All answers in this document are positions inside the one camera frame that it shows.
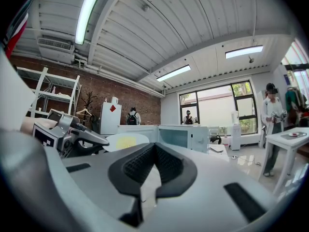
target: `red brick wall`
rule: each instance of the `red brick wall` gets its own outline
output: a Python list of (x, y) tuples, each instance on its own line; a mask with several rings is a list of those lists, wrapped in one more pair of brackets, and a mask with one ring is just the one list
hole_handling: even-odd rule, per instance
[[(97, 117), (100, 115), (101, 105), (104, 102), (104, 98), (106, 97), (107, 101), (111, 102), (112, 97), (115, 96), (119, 99), (118, 104), (122, 105), (120, 121), (121, 125), (126, 124), (126, 114), (130, 112), (131, 107), (136, 107), (137, 112), (139, 112), (141, 116), (142, 125), (160, 124), (161, 101), (159, 98), (151, 96), (150, 94), (100, 76), (46, 61), (18, 56), (12, 56), (10, 61), (12, 64), (15, 64), (18, 67), (37, 71), (42, 71), (44, 67), (47, 67), (48, 73), (65, 76), (68, 78), (76, 79), (77, 75), (80, 75), (79, 80), (80, 84), (82, 85), (82, 89), (77, 102), (76, 111), (84, 109), (84, 102), (81, 100), (81, 98), (86, 100), (86, 94), (92, 91), (92, 94), (97, 97), (93, 99), (93, 102), (90, 104), (90, 108), (88, 110), (90, 113), (96, 115)], [(36, 88), (36, 81), (29, 79), (24, 79), (24, 81), (29, 86), (29, 88)], [(47, 88), (47, 85), (43, 83), (41, 90), (44, 90), (45, 88)], [(63, 87), (56, 87), (56, 93), (59, 92), (71, 95), (72, 90)], [(43, 107), (43, 99), (38, 100), (37, 108), (38, 107)], [(49, 111), (51, 108), (68, 112), (69, 104), (50, 100), (47, 105), (47, 111)]]

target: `white metal shelf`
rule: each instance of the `white metal shelf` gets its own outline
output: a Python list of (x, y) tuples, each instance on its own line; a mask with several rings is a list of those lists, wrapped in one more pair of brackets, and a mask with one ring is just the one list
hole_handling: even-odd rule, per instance
[[(32, 103), (32, 107), (29, 109), (29, 111), (31, 111), (31, 117), (34, 117), (35, 114), (48, 115), (48, 112), (46, 112), (46, 108), (49, 100), (69, 103), (68, 114), (70, 114), (73, 105), (74, 115), (76, 112), (78, 97), (82, 88), (82, 85), (80, 85), (79, 83), (80, 76), (78, 75), (76, 79), (71, 79), (64, 76), (49, 74), (47, 73), (47, 71), (47, 67), (44, 67), (42, 72), (17, 67), (17, 72), (22, 78), (38, 81), (36, 89), (31, 89), (32, 92), (34, 92), (34, 94), (36, 95), (36, 99)], [(43, 82), (48, 83), (48, 88), (44, 91), (41, 91), (41, 86)], [(70, 88), (72, 89), (72, 93), (70, 96), (64, 94), (53, 94), (51, 93), (53, 86)], [(43, 111), (35, 110), (39, 98), (44, 98)]]

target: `backpack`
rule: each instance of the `backpack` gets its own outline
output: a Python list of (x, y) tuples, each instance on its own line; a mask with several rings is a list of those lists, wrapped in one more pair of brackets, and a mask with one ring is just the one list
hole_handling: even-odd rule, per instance
[(129, 118), (127, 118), (127, 121), (126, 121), (127, 125), (130, 125), (130, 126), (136, 126), (137, 125), (137, 118), (135, 116), (136, 114), (137, 114), (137, 112), (135, 112), (134, 115), (128, 114)]
[(186, 125), (193, 125), (192, 116), (186, 116), (187, 120), (185, 121)]

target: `red diamond sticker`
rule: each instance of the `red diamond sticker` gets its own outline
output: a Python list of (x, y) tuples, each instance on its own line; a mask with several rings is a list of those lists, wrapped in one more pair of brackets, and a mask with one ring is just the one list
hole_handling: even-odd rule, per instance
[(112, 105), (110, 110), (111, 110), (111, 112), (115, 111), (116, 110), (115, 106)]

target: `ceiling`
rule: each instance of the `ceiling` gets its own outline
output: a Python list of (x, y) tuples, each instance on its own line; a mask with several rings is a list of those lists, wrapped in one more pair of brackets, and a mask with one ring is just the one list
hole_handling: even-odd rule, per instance
[[(37, 38), (74, 42), (83, 0), (35, 0), (14, 54), (40, 56)], [(277, 66), (294, 37), (278, 0), (98, 0), (85, 43), (88, 64), (156, 91), (246, 69)], [(225, 59), (225, 52), (263, 45), (261, 53)], [(160, 77), (189, 64), (166, 82)]]

